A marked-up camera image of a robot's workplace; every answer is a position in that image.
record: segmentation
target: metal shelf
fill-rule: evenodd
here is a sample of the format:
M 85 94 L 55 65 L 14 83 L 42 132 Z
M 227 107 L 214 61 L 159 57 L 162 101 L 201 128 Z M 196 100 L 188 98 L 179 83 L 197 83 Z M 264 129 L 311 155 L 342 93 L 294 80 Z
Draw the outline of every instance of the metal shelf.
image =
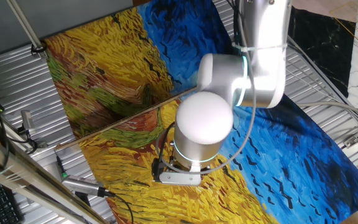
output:
M 34 140 L 46 141 L 48 148 L 39 149 L 31 157 L 44 169 L 56 167 L 54 148 L 58 143 L 75 139 L 62 102 L 52 81 L 46 60 L 31 55 L 30 46 L 0 55 L 0 104 L 4 117 L 16 128 L 21 126 L 21 110 L 30 110 L 36 133 Z M 78 145 L 58 152 L 67 174 L 94 179 Z M 24 223 L 61 223 L 65 218 L 15 194 L 24 214 Z M 107 201 L 89 197 L 91 207 L 103 218 L 115 220 Z

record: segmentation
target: black cable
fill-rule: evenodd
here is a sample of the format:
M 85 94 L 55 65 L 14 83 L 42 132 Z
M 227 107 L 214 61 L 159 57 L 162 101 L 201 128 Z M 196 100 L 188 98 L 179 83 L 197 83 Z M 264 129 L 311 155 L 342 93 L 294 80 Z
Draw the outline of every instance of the black cable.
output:
M 13 139 L 13 138 L 9 138 L 11 141 L 14 141 L 14 142 L 17 142 L 17 143 L 30 143 L 32 145 L 32 150 L 27 153 L 27 155 L 30 155 L 30 154 L 33 154 L 37 149 L 38 149 L 38 144 L 33 140 L 31 139 L 31 135 L 30 134 L 27 134 L 27 140 L 26 141 L 19 141 L 19 140 L 16 140 L 16 139 Z
M 175 125 L 175 122 L 172 122 L 172 123 L 168 126 L 167 130 L 165 131 L 164 138 L 162 139 L 162 145 L 161 145 L 160 154 L 158 155 L 158 158 L 159 158 L 158 161 L 159 161 L 159 163 L 162 162 L 162 155 L 163 155 L 162 152 L 164 151 L 165 143 L 167 142 L 169 130 L 171 130 L 171 128 L 172 128 L 174 125 Z
M 134 214 L 132 213 L 132 209 L 130 208 L 128 202 L 126 202 L 124 199 L 122 199 L 120 196 L 117 196 L 116 194 L 113 194 L 113 197 L 118 198 L 120 201 L 124 202 L 124 204 L 128 207 L 129 213 L 131 214 L 131 220 L 132 224 L 134 224 Z
M 6 148 L 4 163 L 2 166 L 0 166 L 0 172 L 2 172 L 5 169 L 7 161 L 9 159 L 9 141 L 6 136 L 5 125 L 4 125 L 4 121 L 2 120 L 1 113 L 0 113 L 0 125 L 1 125 L 1 127 L 0 127 L 0 143 L 1 143 L 1 145 L 5 145 L 5 148 Z
M 26 141 L 19 141 L 19 140 L 13 139 L 13 138 L 9 138 L 9 140 L 14 141 L 14 142 L 17 142 L 17 143 L 28 143 L 28 142 L 29 142 L 29 139 L 26 140 Z
M 33 154 L 38 149 L 38 144 L 34 140 L 30 139 L 30 142 L 32 143 L 32 150 L 27 155 Z

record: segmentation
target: yellow brushstroke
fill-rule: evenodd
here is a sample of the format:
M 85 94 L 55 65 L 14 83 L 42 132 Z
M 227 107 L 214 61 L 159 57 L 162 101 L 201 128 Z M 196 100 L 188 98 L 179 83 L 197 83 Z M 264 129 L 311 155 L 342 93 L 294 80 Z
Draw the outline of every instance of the yellow brushstroke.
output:
M 164 126 L 173 121 L 177 106 L 178 103 L 170 103 L 160 109 L 158 114 L 162 116 Z M 168 135 L 169 141 L 172 138 L 173 135 Z M 153 146 L 136 150 L 109 147 L 94 153 L 94 147 L 105 148 L 106 142 L 100 136 L 81 145 L 95 177 L 112 192 L 126 196 L 125 200 L 134 211 L 135 223 L 180 223 L 181 220 L 192 223 L 278 223 L 248 191 L 238 170 L 227 167 L 229 176 L 222 169 L 218 170 L 204 176 L 197 187 L 162 185 L 152 182 L 150 169 L 156 158 Z M 167 148 L 166 157 L 171 150 Z M 213 167 L 219 165 L 218 160 L 224 162 L 226 158 L 218 155 Z M 124 204 L 114 200 L 110 205 L 119 222 L 129 223 Z

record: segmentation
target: metal frame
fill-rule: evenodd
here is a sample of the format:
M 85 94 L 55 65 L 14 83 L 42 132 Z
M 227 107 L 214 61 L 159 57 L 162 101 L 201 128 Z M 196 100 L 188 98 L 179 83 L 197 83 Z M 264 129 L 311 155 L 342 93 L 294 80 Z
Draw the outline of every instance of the metal frame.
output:
M 5 150 L 0 145 L 0 166 L 4 162 Z M 0 172 L 0 184 L 25 195 L 74 223 L 84 223 L 81 217 L 90 223 L 106 223 L 87 204 L 57 182 L 27 154 L 21 151 L 16 151 L 15 154 L 9 153 L 6 170 Z M 37 190 L 53 198 L 61 205 L 56 204 L 45 196 L 37 195 Z
M 20 8 L 19 4 L 16 0 L 6 0 L 8 5 L 11 7 L 13 13 L 15 14 L 17 20 L 22 25 L 25 33 L 29 36 L 29 39 L 32 42 L 32 45 L 35 47 L 36 50 L 42 49 L 42 43 L 40 39 L 38 38 L 37 34 L 33 30 L 33 28 L 30 25 L 29 20 L 26 18 L 23 10 Z M 47 58 L 47 54 L 45 52 L 38 53 L 41 58 Z

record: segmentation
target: white cable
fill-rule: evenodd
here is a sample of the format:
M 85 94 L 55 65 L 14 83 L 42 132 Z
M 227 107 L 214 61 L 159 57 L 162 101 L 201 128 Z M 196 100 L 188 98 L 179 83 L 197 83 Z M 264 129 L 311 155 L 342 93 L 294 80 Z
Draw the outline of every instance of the white cable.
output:
M 297 78 L 297 79 L 303 81 L 303 82 L 306 83 L 308 86 L 312 87 L 314 90 L 316 90 L 317 92 L 321 93 L 322 95 L 327 96 L 328 98 L 330 98 L 330 99 L 332 99 L 332 100 L 335 100 L 335 101 L 337 101 L 337 102 L 340 103 L 339 100 L 337 100 L 337 99 L 333 98 L 332 96 L 327 95 L 327 94 L 323 93 L 322 91 L 318 90 L 318 89 L 315 88 L 314 86 L 310 85 L 308 82 L 304 81 L 303 79 L 299 78 L 299 77 L 298 77 L 297 75 L 295 75 L 294 73 L 290 72 L 288 69 L 287 69 L 287 72 L 291 73 L 291 75 L 293 75 L 295 78 Z
M 298 104 L 299 107 L 320 106 L 320 105 L 340 106 L 342 108 L 352 110 L 352 111 L 354 111 L 354 112 L 356 112 L 358 114 L 358 109 L 357 108 L 354 108 L 353 106 L 349 106 L 347 104 L 340 103 L 340 102 L 314 102 L 314 103 L 299 103 Z
M 301 73 L 304 73 L 303 70 L 301 70 L 300 68 L 298 68 L 297 66 L 295 66 L 293 63 L 291 64 L 292 66 L 294 66 L 296 69 L 298 69 Z M 298 77 L 298 75 L 295 75 L 294 73 L 290 72 L 288 69 L 287 69 L 287 72 L 291 73 L 291 75 L 293 75 L 295 78 L 303 81 L 304 83 L 306 83 L 308 86 L 312 87 L 314 90 L 316 90 L 317 92 L 321 93 L 322 95 L 324 96 L 327 96 L 328 98 L 330 98 L 331 100 L 334 100 L 336 102 L 313 102 L 313 103 L 300 103 L 300 104 L 297 104 L 299 107 L 307 107 L 307 106 L 319 106 L 319 105 L 331 105 L 331 106 L 340 106 L 342 108 L 346 108 L 346 109 L 349 109 L 353 112 L 355 112 L 356 114 L 358 114 L 358 109 L 353 107 L 353 106 L 349 106 L 345 103 L 342 103 L 340 102 L 339 100 L 333 98 L 332 96 L 330 95 L 327 95 L 325 93 L 323 93 L 322 91 L 319 91 L 317 88 L 315 88 L 313 85 L 310 85 L 308 82 L 304 81 L 303 79 L 301 79 L 300 77 Z
M 221 168 L 225 167 L 226 165 L 228 165 L 231 161 L 233 161 L 240 154 L 242 149 L 246 146 L 247 141 L 248 141 L 249 136 L 250 136 L 251 131 L 252 131 L 252 127 L 254 125 L 254 120 L 255 120 L 255 114 L 256 114 L 256 90 L 255 90 L 255 83 L 254 83 L 254 71 L 253 71 L 252 66 L 251 66 L 249 52 L 246 51 L 245 53 L 246 53 L 247 63 L 249 65 L 249 74 L 248 75 L 249 75 L 249 79 L 250 79 L 250 82 L 251 82 L 251 88 L 252 88 L 252 114 L 251 114 L 251 120 L 249 121 L 248 132 L 246 134 L 246 138 L 244 139 L 244 142 L 242 143 L 240 148 L 237 150 L 237 152 L 232 157 L 230 157 L 226 162 L 222 163 L 221 165 L 219 165 L 219 166 L 217 166 L 217 167 L 215 167 L 213 169 L 200 171 L 200 172 L 188 172 L 188 171 L 185 171 L 185 170 L 178 169 L 176 167 L 173 167 L 171 164 L 169 164 L 162 157 L 162 162 L 167 167 L 169 167 L 171 170 L 174 170 L 175 172 L 179 172 L 179 173 L 182 173 L 182 174 L 195 174 L 195 175 L 209 174 L 209 173 L 212 173 L 212 172 L 214 172 L 214 171 L 216 171 L 218 169 L 221 169 Z M 158 152 L 158 140 L 156 141 L 155 148 L 156 148 L 156 150 Z

